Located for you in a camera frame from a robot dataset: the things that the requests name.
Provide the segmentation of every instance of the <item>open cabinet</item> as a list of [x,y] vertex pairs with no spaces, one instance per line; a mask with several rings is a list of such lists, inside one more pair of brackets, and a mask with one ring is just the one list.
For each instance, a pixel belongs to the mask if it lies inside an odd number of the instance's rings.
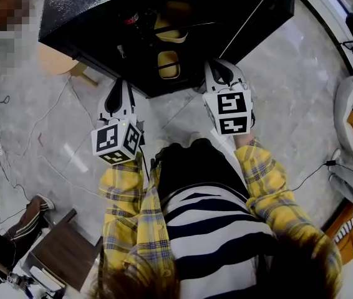
[[293,15],[294,0],[45,0],[39,40],[147,97],[237,63]]

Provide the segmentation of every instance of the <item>tile floor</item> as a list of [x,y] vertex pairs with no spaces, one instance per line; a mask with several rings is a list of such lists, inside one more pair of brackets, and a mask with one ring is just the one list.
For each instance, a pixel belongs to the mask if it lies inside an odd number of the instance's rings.
[[[34,0],[36,16],[26,29],[30,35],[37,35],[42,3],[43,0]],[[58,104],[36,125],[27,147],[33,124],[55,103],[67,80],[41,70],[37,42],[32,41],[24,50],[22,62],[0,75],[0,99],[10,95],[10,102],[0,105],[0,121],[1,144],[11,170],[5,156],[1,156],[1,162],[12,183],[24,186],[28,198],[41,193],[53,199],[57,206],[55,221],[71,207],[76,208],[76,225],[95,242],[106,203],[76,186],[97,192],[106,169],[101,160],[92,156],[89,134],[91,122],[96,121],[98,100],[112,80],[91,69],[87,74],[100,82],[97,88],[73,78]],[[296,187],[338,146],[333,127],[333,93],[348,75],[344,63],[325,30],[297,0],[295,16],[238,66],[253,90],[257,118],[254,132],[286,168],[290,187]],[[138,117],[145,121],[148,144],[143,150],[147,162],[164,141],[186,144],[192,131],[200,131],[237,165],[232,155],[233,141],[216,135],[201,95],[184,90],[148,100],[135,93],[135,101]],[[325,222],[342,199],[331,190],[327,179],[324,168],[296,191],[298,203],[317,225]],[[25,204],[22,191],[9,185],[0,168],[2,218]],[[7,229],[17,218],[9,219],[1,228]]]

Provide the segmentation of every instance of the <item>brown hair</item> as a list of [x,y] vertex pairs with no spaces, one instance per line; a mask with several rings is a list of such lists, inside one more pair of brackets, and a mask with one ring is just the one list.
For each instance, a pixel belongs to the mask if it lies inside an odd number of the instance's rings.
[[[256,257],[256,286],[251,297],[335,298],[339,290],[338,276],[328,274],[332,249],[332,241],[326,237],[322,242],[316,236],[304,242],[289,237],[279,238],[274,243],[272,257],[265,254]],[[145,271],[148,275],[146,281],[133,277],[127,270],[101,270],[90,298],[178,298],[179,282],[176,277],[164,288],[163,278],[151,268]]]

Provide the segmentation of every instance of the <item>white cube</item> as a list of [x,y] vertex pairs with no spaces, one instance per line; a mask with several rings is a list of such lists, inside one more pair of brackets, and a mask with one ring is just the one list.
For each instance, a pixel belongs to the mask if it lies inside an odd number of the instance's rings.
[[207,114],[220,135],[250,133],[251,102],[250,90],[225,90],[220,93],[203,95]]
[[111,165],[136,158],[141,132],[130,120],[120,120],[91,132],[92,152]]

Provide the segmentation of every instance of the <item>brown pants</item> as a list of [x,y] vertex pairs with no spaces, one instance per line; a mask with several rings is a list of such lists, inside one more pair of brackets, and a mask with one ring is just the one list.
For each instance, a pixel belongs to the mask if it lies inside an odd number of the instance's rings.
[[16,246],[16,263],[30,250],[41,229],[47,227],[43,216],[48,209],[46,202],[39,196],[35,196],[19,222],[3,235]]

